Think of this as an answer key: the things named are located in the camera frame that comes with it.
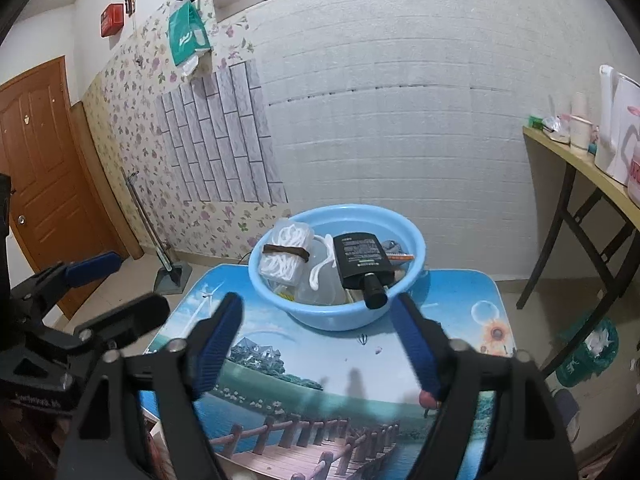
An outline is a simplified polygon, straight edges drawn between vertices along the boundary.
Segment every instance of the brown strap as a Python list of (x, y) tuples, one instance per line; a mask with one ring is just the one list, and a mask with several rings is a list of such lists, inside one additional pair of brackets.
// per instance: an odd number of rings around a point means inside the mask
[(269, 253), (289, 253), (294, 256), (299, 256), (305, 263), (309, 261), (309, 252), (304, 247), (285, 247), (282, 245), (264, 244), (262, 254)]

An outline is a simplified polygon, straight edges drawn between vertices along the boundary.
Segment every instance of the red fire alarm box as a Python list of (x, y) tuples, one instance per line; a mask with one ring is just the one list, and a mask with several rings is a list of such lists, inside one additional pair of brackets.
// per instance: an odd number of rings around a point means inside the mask
[(124, 4), (110, 4), (100, 16), (100, 35), (113, 36), (124, 26)]

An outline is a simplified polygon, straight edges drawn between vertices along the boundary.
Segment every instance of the sunflower illustration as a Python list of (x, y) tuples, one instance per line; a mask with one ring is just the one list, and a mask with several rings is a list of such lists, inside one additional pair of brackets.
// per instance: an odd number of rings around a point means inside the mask
[(507, 355), (507, 341), (511, 336), (509, 326), (498, 319), (492, 319), (482, 326), (482, 346), (486, 353)]

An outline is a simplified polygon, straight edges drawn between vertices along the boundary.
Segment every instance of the wooden door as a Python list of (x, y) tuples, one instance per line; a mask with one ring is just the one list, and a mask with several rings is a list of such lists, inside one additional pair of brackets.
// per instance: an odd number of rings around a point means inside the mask
[[(105, 251), (123, 255), (83, 171), (69, 108), (63, 58), (0, 86), (0, 171), (12, 178), (12, 229), (36, 272)], [(98, 285), (67, 293), (59, 302), (67, 318)]]

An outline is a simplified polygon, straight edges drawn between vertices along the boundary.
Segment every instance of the blue plastic basin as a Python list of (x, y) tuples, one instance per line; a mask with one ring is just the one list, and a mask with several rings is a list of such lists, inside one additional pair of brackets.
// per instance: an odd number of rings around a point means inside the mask
[(258, 273), (262, 246), (267, 243), (267, 232), (254, 247), (249, 257), (249, 279), (263, 300), (291, 314), (299, 322), (320, 330), (339, 332), (365, 326), (383, 316), (389, 309), (391, 299), (408, 290), (420, 276), (427, 256), (427, 247), (418, 228), (407, 218), (382, 207), (360, 204), (345, 204), (319, 207), (291, 217), (292, 220), (309, 224), (315, 234), (337, 236), (345, 233), (373, 233), (380, 242), (396, 240), (402, 248), (415, 256), (404, 268), (406, 276), (388, 291), (389, 301), (377, 310), (369, 310), (364, 301), (344, 305), (313, 306), (288, 301), (274, 294)]

